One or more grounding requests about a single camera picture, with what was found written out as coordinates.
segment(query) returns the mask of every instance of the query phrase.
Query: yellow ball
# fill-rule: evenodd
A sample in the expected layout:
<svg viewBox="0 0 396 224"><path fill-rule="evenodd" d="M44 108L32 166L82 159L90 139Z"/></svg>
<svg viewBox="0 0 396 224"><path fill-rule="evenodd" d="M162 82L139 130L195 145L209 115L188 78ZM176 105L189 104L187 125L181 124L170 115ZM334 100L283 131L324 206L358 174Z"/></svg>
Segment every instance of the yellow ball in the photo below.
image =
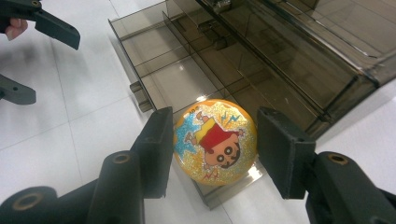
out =
<svg viewBox="0 0 396 224"><path fill-rule="evenodd" d="M250 115L239 105L206 100L191 106L175 126L174 155L198 183L233 183L257 156L257 132Z"/></svg>

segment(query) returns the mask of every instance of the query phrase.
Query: tile floor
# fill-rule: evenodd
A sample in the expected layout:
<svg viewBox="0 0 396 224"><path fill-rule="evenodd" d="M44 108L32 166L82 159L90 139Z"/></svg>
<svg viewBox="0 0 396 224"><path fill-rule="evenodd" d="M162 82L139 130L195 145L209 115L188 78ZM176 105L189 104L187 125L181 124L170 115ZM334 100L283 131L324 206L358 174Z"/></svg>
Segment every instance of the tile floor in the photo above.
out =
<svg viewBox="0 0 396 224"><path fill-rule="evenodd" d="M108 154L130 148L151 112L136 106L107 20L157 2L42 1L45 10L79 30L79 50L39 33L33 22L11 42L0 35L0 74L37 96L34 105L0 101L0 202L32 186L64 195L97 178ZM348 155L392 193L395 92L396 83L388 84L318 140L318 151ZM175 163L166 198L146 200L145 206L147 223L308 223L304 201L281 200L269 176L209 211Z"/></svg>

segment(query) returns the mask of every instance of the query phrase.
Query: cartoon boy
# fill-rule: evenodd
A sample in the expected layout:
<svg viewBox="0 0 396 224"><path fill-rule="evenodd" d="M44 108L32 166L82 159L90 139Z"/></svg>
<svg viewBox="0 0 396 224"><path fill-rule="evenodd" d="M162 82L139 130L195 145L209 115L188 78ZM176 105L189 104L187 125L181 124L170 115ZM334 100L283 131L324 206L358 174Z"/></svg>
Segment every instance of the cartoon boy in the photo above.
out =
<svg viewBox="0 0 396 224"><path fill-rule="evenodd" d="M219 165L227 169L234 165L241 155L238 136L243 136L244 131L240 129L239 132L225 132L213 118L203 116L202 112L199 112L196 118L204 124L194 136L188 133L185 141L190 141L195 146L200 145L205 150L204 168Z"/></svg>

